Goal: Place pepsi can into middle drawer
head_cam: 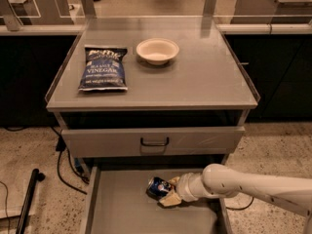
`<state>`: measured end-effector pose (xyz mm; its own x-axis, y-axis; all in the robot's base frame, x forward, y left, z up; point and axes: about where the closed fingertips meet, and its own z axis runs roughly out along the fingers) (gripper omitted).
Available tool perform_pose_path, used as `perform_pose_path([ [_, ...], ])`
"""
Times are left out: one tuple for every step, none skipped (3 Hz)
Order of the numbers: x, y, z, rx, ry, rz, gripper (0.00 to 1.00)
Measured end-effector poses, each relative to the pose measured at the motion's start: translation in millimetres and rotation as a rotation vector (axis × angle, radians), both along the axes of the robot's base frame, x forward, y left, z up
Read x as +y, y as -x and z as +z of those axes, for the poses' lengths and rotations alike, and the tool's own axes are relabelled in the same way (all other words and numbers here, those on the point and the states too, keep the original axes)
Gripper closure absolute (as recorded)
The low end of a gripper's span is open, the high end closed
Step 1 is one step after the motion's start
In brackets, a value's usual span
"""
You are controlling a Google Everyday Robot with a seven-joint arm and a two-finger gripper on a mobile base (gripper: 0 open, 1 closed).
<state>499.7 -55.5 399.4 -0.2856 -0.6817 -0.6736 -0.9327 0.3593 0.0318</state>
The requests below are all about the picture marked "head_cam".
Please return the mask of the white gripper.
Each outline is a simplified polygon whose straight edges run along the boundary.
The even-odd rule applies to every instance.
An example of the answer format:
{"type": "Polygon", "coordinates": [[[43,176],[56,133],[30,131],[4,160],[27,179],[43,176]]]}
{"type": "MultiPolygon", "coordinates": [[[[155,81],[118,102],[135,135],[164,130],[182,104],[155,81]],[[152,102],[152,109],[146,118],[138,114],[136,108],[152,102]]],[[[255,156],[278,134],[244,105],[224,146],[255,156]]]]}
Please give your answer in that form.
{"type": "Polygon", "coordinates": [[[193,202],[206,197],[206,189],[200,173],[175,176],[169,180],[169,184],[175,186],[176,192],[171,191],[159,200],[164,207],[177,206],[181,203],[181,199],[185,202],[193,202]]]}

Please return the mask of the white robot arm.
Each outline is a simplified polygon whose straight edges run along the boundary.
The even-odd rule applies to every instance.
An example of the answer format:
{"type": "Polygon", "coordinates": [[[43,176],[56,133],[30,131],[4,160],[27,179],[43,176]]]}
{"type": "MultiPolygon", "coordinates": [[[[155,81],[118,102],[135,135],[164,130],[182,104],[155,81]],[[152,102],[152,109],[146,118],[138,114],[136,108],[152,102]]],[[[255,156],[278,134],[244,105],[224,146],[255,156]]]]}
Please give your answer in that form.
{"type": "Polygon", "coordinates": [[[276,175],[241,173],[210,164],[200,173],[187,173],[169,181],[171,190],[159,200],[164,207],[200,198],[230,198],[238,193],[306,217],[303,234],[312,234],[312,180],[276,175]]]}

